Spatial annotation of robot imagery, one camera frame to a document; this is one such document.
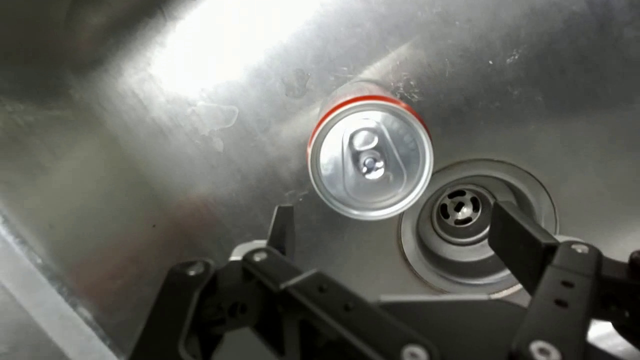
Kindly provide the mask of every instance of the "drain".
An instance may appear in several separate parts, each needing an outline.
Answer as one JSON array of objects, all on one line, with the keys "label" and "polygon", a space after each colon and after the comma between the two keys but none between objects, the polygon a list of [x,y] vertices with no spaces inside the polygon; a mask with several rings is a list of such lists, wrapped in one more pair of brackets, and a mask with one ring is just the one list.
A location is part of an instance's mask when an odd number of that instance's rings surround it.
[{"label": "drain", "polygon": [[511,294],[519,288],[489,246],[495,202],[512,202],[556,232],[555,203],[533,174],[495,160],[449,165],[400,221],[405,256],[424,282],[444,291]]}]

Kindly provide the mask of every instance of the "sink basin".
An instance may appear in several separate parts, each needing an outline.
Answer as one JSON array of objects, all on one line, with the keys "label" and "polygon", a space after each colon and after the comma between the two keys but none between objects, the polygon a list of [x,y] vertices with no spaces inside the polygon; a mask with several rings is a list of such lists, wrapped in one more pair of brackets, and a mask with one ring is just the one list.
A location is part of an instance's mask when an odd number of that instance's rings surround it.
[{"label": "sink basin", "polygon": [[555,234],[618,260],[640,248],[635,0],[10,0],[0,53],[0,303],[70,357],[130,354],[168,266],[226,262],[280,202],[303,267],[367,297],[449,291],[407,260],[402,216],[349,219],[310,186],[318,108],[358,77],[426,118],[436,174],[512,164]]}]

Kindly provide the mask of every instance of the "silver can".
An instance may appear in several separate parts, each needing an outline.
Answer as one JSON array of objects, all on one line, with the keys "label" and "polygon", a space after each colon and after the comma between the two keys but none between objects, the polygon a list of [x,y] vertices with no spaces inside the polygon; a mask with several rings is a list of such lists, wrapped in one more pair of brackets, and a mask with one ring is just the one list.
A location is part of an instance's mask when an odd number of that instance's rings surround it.
[{"label": "silver can", "polygon": [[433,140],[419,113],[373,82],[342,86],[309,140],[309,171],[321,197],[356,219],[411,207],[435,170]]}]

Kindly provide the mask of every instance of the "screw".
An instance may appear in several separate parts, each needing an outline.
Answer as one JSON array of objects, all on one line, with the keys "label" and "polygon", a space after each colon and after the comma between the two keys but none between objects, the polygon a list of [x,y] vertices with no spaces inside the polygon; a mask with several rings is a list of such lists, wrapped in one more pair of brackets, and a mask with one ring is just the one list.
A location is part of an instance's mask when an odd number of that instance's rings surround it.
[{"label": "screw", "polygon": [[255,262],[265,262],[266,258],[268,258],[268,251],[265,251],[265,249],[252,253]]},{"label": "screw", "polygon": [[636,249],[629,256],[629,270],[631,270],[631,274],[640,275],[640,249]]},{"label": "screw", "polygon": [[402,360],[428,360],[428,354],[419,344],[409,344],[402,347]]},{"label": "screw", "polygon": [[193,266],[186,267],[186,274],[194,278],[194,275],[203,274],[204,270],[207,270],[204,262],[194,262]]},{"label": "screw", "polygon": [[529,350],[533,352],[535,360],[563,360],[561,350],[544,340],[535,340]]},{"label": "screw", "polygon": [[578,253],[588,253],[588,246],[586,243],[573,243],[573,249]]}]

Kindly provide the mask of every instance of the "metal sink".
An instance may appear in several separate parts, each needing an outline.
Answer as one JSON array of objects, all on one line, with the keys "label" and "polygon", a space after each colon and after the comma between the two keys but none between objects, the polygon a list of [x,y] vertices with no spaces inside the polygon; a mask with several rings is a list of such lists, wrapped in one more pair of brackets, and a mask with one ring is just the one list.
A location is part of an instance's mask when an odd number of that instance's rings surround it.
[{"label": "metal sink", "polygon": [[126,355],[168,266],[226,262],[280,202],[297,203],[300,266],[369,297],[447,291],[407,260],[402,216],[355,221],[310,187],[318,108],[358,77],[426,118],[436,170],[517,165],[555,234],[618,260],[640,248],[636,0],[8,0],[3,309],[65,355]]}]

